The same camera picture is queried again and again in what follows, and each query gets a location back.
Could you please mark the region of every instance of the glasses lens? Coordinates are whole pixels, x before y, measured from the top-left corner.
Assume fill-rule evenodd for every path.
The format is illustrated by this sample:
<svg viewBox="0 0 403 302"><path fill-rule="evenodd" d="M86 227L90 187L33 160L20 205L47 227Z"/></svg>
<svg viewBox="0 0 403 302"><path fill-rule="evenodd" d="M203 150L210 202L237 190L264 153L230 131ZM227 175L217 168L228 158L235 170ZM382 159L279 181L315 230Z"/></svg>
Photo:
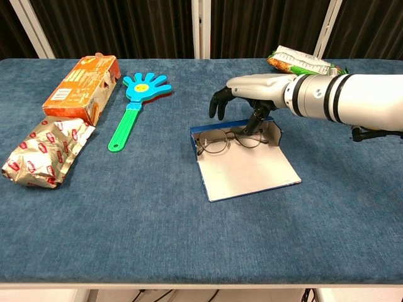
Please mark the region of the glasses lens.
<svg viewBox="0 0 403 302"><path fill-rule="evenodd" d="M219 129L206 131L200 134L199 141L205 151L219 153L227 146L227 135Z"/></svg>
<svg viewBox="0 0 403 302"><path fill-rule="evenodd" d="M257 132L252 135L245 135L243 133L236 133L235 134L237 141L244 147L247 148L254 148L260 144L261 141L261 133Z"/></svg>

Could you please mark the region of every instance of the blue plastic hand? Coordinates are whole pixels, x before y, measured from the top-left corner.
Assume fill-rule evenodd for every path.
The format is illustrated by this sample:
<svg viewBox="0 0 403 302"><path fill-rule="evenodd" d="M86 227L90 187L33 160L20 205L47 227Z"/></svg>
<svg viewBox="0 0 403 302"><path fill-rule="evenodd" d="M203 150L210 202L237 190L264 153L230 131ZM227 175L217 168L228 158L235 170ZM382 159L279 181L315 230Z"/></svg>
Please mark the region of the blue plastic hand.
<svg viewBox="0 0 403 302"><path fill-rule="evenodd" d="M127 109L140 110L144 101L172 91L171 85L164 84L167 81L166 75L154 77L155 74L150 72L145 75L143 80L142 74L138 72L134 74L134 81L130 77L123 78L123 84L127 86L126 97L130 100Z"/></svg>

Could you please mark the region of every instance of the blue fabric surface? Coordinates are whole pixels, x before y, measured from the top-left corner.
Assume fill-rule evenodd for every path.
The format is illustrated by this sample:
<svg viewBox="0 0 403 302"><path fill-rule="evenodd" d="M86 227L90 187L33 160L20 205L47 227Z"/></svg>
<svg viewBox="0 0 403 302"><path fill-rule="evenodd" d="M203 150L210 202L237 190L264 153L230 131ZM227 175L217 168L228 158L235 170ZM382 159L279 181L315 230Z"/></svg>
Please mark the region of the blue fabric surface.
<svg viewBox="0 0 403 302"><path fill-rule="evenodd" d="M0 62L0 162L43 118L77 60ZM350 73L403 62L334 60ZM347 125L278 110L281 149L302 183L209 203L190 145L215 91L274 70L264 59L119 60L122 76L166 74L124 150L107 145L128 100L119 81L60 188L0 179L0 282L403 283L403 144L354 143ZM229 103L224 121L250 117Z"/></svg>

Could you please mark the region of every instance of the crumpled wrapper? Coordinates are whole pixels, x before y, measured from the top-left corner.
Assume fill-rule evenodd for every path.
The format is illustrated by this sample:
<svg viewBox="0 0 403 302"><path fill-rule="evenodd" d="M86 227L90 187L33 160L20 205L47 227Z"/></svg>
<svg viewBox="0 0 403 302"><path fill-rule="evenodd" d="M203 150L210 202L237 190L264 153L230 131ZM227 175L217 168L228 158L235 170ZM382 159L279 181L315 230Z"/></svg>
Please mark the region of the crumpled wrapper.
<svg viewBox="0 0 403 302"><path fill-rule="evenodd" d="M287 74L324 74L338 75L347 74L344 70L334 64L323 61L313 55L279 45L277 49L266 59L269 65Z"/></svg>
<svg viewBox="0 0 403 302"><path fill-rule="evenodd" d="M1 173L24 186L54 188L94 129L80 118L47 116L10 154Z"/></svg>

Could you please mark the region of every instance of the yellow circle on toy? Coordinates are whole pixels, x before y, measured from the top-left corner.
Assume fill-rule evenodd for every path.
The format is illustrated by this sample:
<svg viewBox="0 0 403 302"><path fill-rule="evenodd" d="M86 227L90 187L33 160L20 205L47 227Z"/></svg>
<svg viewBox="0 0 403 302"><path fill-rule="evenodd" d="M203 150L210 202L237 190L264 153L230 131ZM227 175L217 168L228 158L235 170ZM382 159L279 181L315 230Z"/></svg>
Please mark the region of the yellow circle on toy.
<svg viewBox="0 0 403 302"><path fill-rule="evenodd" d="M139 84L134 87L134 90L137 92L144 92L149 90L149 86L147 84Z"/></svg>

